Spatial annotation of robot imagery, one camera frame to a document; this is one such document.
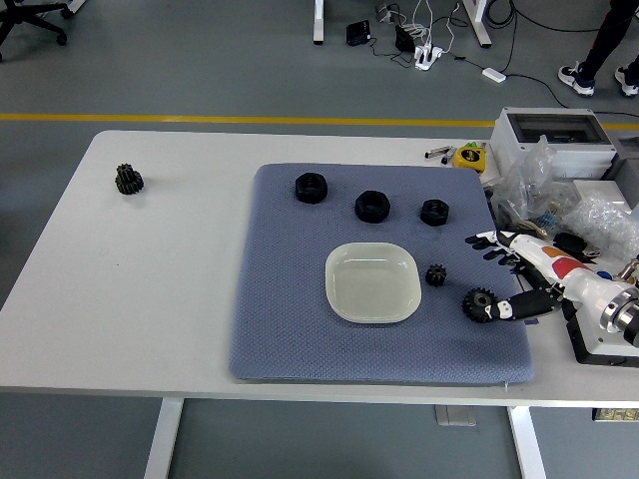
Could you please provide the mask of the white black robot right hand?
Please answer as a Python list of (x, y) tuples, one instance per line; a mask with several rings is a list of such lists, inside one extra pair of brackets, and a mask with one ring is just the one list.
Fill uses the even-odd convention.
[(499, 299), (484, 288), (470, 290), (462, 301), (462, 310), (475, 322), (536, 317), (567, 300), (604, 328), (619, 328), (622, 307), (637, 298), (630, 284), (605, 279), (570, 254), (530, 235), (492, 231), (465, 241), (475, 249), (486, 248), (486, 259), (500, 256), (501, 264), (515, 260), (545, 280), (544, 285), (508, 299)]

